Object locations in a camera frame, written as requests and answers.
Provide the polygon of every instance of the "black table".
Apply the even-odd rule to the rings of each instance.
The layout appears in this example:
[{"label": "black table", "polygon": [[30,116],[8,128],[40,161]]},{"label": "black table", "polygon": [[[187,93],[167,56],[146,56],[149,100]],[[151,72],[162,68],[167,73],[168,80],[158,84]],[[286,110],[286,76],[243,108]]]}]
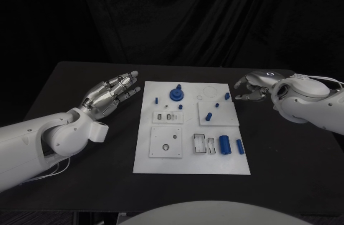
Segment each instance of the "black table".
[{"label": "black table", "polygon": [[[251,69],[105,63],[57,64],[27,119],[77,107],[96,83],[138,70],[143,81],[227,83]],[[285,76],[289,70],[276,70]],[[244,86],[231,94],[246,92]],[[102,119],[103,143],[89,141],[67,170],[0,193],[0,209],[142,212],[223,200],[289,213],[344,213],[344,153],[331,132],[285,120],[269,100],[234,101],[251,175],[132,174],[142,92]]]}]

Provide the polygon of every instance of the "robotic hand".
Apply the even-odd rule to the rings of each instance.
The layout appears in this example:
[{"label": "robotic hand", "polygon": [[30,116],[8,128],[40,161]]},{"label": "robotic hand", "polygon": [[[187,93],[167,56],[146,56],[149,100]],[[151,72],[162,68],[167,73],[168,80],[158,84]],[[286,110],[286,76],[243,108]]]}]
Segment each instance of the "robotic hand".
[{"label": "robotic hand", "polygon": [[[108,126],[96,122],[138,91],[138,72],[100,82],[86,93],[82,104],[57,113],[0,128],[0,191],[23,183],[86,146],[87,139],[103,142]],[[43,154],[41,140],[53,154]]]},{"label": "robotic hand", "polygon": [[[341,88],[331,90],[312,78],[332,81]],[[309,121],[316,127],[344,134],[344,83],[300,74],[285,78],[267,70],[249,73],[234,84],[236,89],[241,83],[251,93],[236,96],[237,100],[259,102],[270,94],[273,109],[285,119],[295,123]]]}]

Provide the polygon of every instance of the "robotic arm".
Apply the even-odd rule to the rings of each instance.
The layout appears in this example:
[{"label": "robotic arm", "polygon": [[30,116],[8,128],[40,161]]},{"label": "robotic arm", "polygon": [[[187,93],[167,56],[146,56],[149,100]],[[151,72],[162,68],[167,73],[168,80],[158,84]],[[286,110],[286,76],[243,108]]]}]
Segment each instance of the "robotic arm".
[{"label": "robotic arm", "polygon": [[[100,82],[86,93],[82,104],[57,113],[0,128],[0,191],[11,188],[61,160],[80,152],[87,139],[103,142],[108,126],[97,122],[116,109],[119,102],[138,91],[138,72]],[[53,154],[44,156],[41,140]]]},{"label": "robotic arm", "polygon": [[[331,90],[322,79],[339,84]],[[270,94],[273,109],[295,123],[310,122],[316,127],[344,135],[344,89],[332,78],[293,74],[285,78],[267,70],[253,71],[234,84],[237,89],[246,83],[250,94],[236,96],[237,100],[259,102]]]}]

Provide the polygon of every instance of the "blue object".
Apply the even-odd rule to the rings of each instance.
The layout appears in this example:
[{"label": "blue object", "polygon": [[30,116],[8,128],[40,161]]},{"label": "blue object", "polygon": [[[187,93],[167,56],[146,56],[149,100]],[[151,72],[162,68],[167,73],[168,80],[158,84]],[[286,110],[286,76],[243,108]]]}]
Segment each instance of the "blue object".
[{"label": "blue object", "polygon": [[210,121],[211,116],[213,116],[213,114],[211,114],[211,113],[207,113],[207,115],[205,115],[205,121]]},{"label": "blue object", "polygon": [[169,91],[169,98],[172,101],[178,102],[184,98],[184,92],[181,90],[181,85],[177,85],[177,88]]},{"label": "blue object", "polygon": [[241,147],[241,140],[240,139],[236,140],[236,144],[237,144],[238,154],[244,154],[243,147]]},{"label": "blue object", "polygon": [[220,136],[220,153],[231,154],[227,135]]}]

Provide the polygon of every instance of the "white base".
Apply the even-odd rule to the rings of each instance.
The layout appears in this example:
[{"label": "white base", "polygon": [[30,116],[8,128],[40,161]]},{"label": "white base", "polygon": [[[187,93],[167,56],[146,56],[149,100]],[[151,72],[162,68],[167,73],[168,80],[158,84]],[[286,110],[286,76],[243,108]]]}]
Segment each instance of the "white base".
[{"label": "white base", "polygon": [[[177,84],[181,85],[184,92],[184,98],[179,102],[174,102],[169,99],[169,91],[175,88]],[[236,146],[236,140],[241,139],[238,127],[200,126],[198,122],[197,102],[214,102],[213,105],[218,102],[221,106],[223,103],[231,102],[231,98],[224,100],[227,92],[227,84],[145,82],[133,173],[250,174],[246,155],[238,154]],[[162,111],[182,112],[182,124],[152,123],[154,112]],[[149,157],[152,126],[181,127],[181,158]],[[214,154],[208,154],[208,147],[205,154],[194,153],[192,134],[204,134],[205,146],[207,138],[214,139]],[[221,135],[228,136],[231,149],[231,154],[228,155],[220,154],[218,137]]]}]

